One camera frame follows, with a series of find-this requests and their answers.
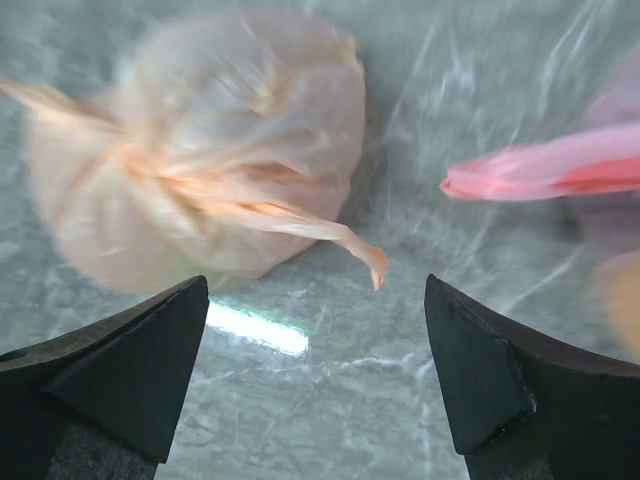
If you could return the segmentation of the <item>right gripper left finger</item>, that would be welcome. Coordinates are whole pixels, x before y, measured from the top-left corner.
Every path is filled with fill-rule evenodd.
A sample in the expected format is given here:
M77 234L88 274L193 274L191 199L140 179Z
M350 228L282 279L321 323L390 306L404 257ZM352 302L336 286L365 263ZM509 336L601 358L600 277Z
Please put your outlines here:
M196 276L1 356L4 479L152 479L168 459L208 310Z

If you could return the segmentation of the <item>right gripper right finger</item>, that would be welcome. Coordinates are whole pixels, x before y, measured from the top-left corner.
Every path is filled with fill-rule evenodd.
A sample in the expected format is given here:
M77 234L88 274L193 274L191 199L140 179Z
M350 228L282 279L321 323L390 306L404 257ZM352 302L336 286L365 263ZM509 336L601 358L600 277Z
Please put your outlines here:
M638 365L542 334L434 275L424 307L470 478L638 479Z

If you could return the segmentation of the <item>translucent orange plastic bag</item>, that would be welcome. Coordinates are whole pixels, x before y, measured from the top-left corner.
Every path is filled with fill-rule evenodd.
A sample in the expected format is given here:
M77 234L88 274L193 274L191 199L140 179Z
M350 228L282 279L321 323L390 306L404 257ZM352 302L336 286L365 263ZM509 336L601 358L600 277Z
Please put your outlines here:
M32 194L59 254L109 288L259 278L318 241L382 285L388 260L338 220L362 155L354 37L297 12L169 21L111 84L72 98L5 79L28 110Z

